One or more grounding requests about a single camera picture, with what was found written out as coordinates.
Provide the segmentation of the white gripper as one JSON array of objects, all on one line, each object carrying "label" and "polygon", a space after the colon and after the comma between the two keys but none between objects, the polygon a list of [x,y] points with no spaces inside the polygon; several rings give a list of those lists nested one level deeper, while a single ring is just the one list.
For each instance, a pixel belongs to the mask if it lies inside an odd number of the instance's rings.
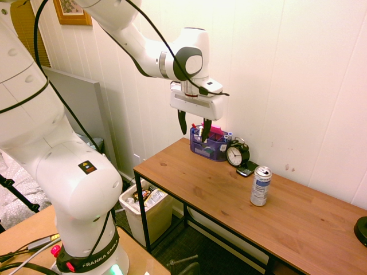
[{"label": "white gripper", "polygon": [[178,109],[179,125],[184,135],[186,135],[186,112],[204,118],[201,136],[203,143],[209,136],[212,121],[221,119],[224,113],[224,103],[221,96],[187,97],[177,89],[171,90],[170,106]]}]

